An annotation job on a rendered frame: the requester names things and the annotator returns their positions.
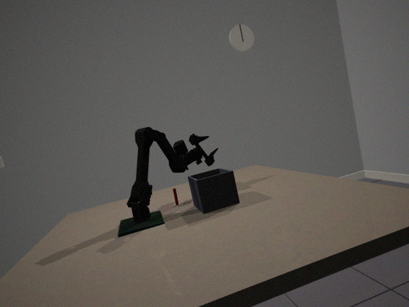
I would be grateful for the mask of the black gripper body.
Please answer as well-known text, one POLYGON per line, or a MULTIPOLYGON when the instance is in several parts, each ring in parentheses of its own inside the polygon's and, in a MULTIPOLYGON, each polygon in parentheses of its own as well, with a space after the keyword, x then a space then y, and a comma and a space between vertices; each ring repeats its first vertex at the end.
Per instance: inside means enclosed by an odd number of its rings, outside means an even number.
POLYGON ((208 166, 211 166, 211 165, 215 162, 215 160, 213 159, 213 157, 212 157, 211 155, 207 156, 207 154, 204 152, 204 150, 203 150, 203 149, 200 147, 200 145, 197 143, 197 142, 198 142, 198 139, 197 139, 197 137, 196 137, 195 134, 192 134, 192 135, 189 137, 189 142, 190 142, 192 145, 195 145, 195 146, 196 146, 194 149, 192 149, 191 151, 189 151, 189 153, 193 156, 194 161, 203 156, 203 157, 205 158, 205 163, 206 163, 208 166))

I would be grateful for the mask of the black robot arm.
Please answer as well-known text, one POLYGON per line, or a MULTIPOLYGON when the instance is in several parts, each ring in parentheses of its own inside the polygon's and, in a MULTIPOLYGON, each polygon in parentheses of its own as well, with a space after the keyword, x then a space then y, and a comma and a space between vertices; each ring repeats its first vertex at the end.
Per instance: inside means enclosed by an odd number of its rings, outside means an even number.
POLYGON ((184 140, 174 143, 173 147, 168 142, 166 135, 150 127, 138 129, 135 132, 135 142, 138 146, 136 181, 132 186, 131 196, 127 202, 132 207, 134 223, 150 220, 150 198, 152 185, 148 183, 148 166, 150 146, 156 141, 169 161, 173 173, 183 173, 188 165, 194 162, 193 156, 188 152, 184 140))

